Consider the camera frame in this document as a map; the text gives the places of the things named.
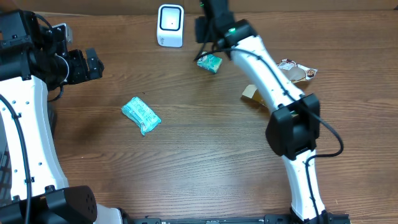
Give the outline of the small teal tissue pack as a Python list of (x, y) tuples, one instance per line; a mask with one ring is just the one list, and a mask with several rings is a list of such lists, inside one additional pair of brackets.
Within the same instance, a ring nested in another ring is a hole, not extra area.
[(222, 64), (223, 59), (213, 54), (206, 55), (197, 60), (197, 65), (212, 73), (217, 73)]

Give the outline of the brown beige snack pouch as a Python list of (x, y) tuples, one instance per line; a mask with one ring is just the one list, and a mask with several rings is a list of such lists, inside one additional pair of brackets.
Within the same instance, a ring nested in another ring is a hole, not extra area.
[[(287, 58), (278, 62), (277, 67), (292, 83), (309, 81), (315, 77), (318, 72), (316, 68), (308, 68)], [(251, 99), (262, 106), (266, 106), (266, 102), (255, 85), (248, 85), (243, 91), (241, 97)]]

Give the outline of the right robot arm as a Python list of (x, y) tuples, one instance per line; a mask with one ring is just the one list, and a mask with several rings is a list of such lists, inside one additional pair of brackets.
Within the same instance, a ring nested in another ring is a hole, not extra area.
[(305, 95), (278, 68), (261, 36), (250, 23), (236, 21), (227, 1), (202, 0), (203, 34), (198, 42), (212, 42), (214, 52), (224, 52), (253, 82), (271, 117), (266, 139), (284, 162), (292, 193), (292, 219), (297, 223), (325, 223), (313, 157), (320, 135), (320, 104)]

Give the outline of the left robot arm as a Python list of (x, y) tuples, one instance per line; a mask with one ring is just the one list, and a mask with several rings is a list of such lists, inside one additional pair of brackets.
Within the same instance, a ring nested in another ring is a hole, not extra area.
[(66, 24), (51, 26), (20, 9), (1, 14), (1, 34), (1, 118), (12, 178), (1, 222), (127, 223), (121, 209), (98, 204), (88, 186), (69, 185), (53, 143), (48, 93), (101, 78), (95, 50), (68, 50)]

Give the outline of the white barcode scanner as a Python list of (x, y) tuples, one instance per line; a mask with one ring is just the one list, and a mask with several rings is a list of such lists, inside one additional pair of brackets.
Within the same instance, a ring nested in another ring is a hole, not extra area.
[(157, 41), (163, 47), (183, 45), (184, 9), (178, 4), (163, 4), (158, 10)]

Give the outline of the grey plastic mesh basket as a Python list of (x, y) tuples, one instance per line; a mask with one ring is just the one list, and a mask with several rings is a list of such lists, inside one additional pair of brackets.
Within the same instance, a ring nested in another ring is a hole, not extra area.
[(9, 205), (12, 202), (11, 186), (12, 186), (12, 172), (11, 160), (9, 151), (6, 149), (1, 156), (1, 191), (0, 191), (0, 205), (1, 207)]

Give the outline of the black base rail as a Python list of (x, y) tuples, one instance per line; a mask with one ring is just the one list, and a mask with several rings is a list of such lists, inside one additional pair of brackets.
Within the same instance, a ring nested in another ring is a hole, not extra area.
[(300, 221), (293, 215), (265, 215), (264, 217), (238, 217), (238, 218), (189, 218), (189, 219), (169, 219), (160, 218), (132, 218), (127, 223), (132, 224), (289, 224), (289, 223), (309, 223), (309, 224), (350, 224), (349, 215), (334, 215), (324, 213), (319, 219)]

